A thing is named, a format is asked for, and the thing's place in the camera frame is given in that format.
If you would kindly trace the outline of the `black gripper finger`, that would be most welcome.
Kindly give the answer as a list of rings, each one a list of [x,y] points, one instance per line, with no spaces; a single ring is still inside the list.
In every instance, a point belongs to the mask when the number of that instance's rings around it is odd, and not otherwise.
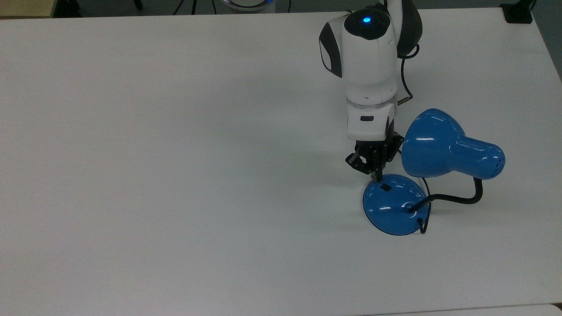
[[[394,132],[388,135],[388,139],[375,142],[373,145],[373,180],[381,182],[383,180],[383,169],[388,162],[391,162],[401,148],[403,136]]]
[[[370,175],[374,172],[374,149],[371,142],[355,142],[354,152],[345,158],[345,162],[356,171]]]

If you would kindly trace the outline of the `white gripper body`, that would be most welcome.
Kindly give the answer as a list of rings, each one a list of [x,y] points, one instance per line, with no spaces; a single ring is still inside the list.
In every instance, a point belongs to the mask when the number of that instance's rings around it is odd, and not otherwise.
[[[347,137],[349,140],[382,142],[395,132],[396,105],[383,103],[374,105],[347,104]]]

